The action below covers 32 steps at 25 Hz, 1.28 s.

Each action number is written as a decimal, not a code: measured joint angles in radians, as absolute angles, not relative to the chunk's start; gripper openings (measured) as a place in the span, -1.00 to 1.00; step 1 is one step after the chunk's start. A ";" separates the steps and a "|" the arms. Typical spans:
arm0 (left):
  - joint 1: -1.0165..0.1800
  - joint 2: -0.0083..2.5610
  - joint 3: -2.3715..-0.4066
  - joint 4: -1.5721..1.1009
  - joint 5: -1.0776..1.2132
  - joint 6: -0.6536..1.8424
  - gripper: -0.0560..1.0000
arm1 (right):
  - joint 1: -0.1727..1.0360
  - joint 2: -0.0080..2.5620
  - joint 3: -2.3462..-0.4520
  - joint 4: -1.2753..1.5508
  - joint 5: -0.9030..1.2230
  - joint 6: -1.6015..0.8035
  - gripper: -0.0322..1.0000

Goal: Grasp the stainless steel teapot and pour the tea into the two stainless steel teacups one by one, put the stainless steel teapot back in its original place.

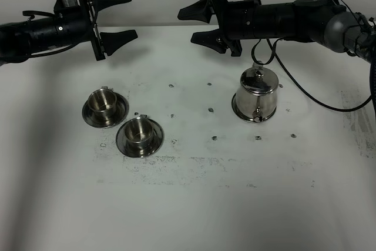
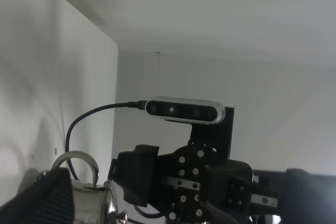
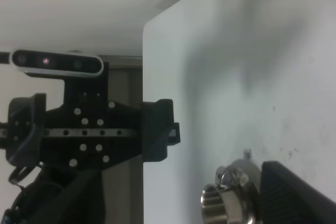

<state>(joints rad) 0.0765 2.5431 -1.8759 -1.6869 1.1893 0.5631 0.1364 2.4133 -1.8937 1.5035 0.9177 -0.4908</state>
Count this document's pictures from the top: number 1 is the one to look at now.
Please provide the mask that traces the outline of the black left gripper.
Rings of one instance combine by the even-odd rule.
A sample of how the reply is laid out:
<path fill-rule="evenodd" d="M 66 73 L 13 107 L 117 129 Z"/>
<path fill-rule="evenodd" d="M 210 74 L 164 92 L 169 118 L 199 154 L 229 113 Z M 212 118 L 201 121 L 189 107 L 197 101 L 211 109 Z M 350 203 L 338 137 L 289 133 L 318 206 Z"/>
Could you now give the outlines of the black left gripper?
<path fill-rule="evenodd" d="M 101 32 L 99 35 L 94 19 L 95 13 L 131 1 L 77 0 L 77 6 L 64 8 L 59 6 L 56 0 L 53 8 L 56 38 L 53 39 L 53 45 L 58 48 L 68 48 L 81 42 L 90 42 L 97 60 L 105 59 L 105 53 L 107 56 L 113 55 L 123 45 L 137 39 L 138 35 L 135 30 L 115 33 Z"/>

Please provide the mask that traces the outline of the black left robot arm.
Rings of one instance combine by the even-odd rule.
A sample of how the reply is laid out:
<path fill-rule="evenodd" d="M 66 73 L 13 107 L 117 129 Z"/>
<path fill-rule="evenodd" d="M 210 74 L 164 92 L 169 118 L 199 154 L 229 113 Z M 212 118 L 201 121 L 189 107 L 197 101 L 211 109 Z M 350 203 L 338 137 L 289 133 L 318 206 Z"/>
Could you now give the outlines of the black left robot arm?
<path fill-rule="evenodd" d="M 90 42 L 96 60 L 104 60 L 138 35 L 135 30 L 98 32 L 94 13 L 128 2 L 79 0 L 79 5 L 68 8 L 56 0 L 53 13 L 24 11 L 26 21 L 1 25 L 1 64 L 54 55 L 82 42 Z"/>

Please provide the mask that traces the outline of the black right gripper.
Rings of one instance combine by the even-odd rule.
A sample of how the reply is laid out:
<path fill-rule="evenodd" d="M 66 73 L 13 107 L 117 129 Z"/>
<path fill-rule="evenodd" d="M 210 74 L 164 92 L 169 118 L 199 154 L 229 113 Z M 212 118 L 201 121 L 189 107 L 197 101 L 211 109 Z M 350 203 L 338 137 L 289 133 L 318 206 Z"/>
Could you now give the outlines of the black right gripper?
<path fill-rule="evenodd" d="M 177 18 L 181 21 L 201 21 L 209 24 L 214 14 L 218 28 L 213 31 L 195 32 L 191 37 L 191 43 L 221 54 L 229 49 L 231 56 L 238 57 L 242 53 L 240 41 L 245 38 L 246 28 L 250 27 L 250 10 L 260 4 L 261 0 L 199 0 L 182 8 Z"/>

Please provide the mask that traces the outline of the black and grey right robot arm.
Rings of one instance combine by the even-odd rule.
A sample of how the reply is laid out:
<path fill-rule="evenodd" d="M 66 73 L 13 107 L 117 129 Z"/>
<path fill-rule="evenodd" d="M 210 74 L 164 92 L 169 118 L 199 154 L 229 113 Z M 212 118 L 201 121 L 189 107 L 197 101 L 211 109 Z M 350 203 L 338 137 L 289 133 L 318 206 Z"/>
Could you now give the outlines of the black and grey right robot arm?
<path fill-rule="evenodd" d="M 336 52 L 351 52 L 367 62 L 375 59 L 375 27 L 363 14 L 352 13 L 338 0 L 296 0 L 262 4 L 261 0 L 199 0 L 182 8 L 178 19 L 209 23 L 216 16 L 219 27 L 196 32 L 191 42 L 218 53 L 242 53 L 246 39 L 282 39 L 316 42 Z"/>

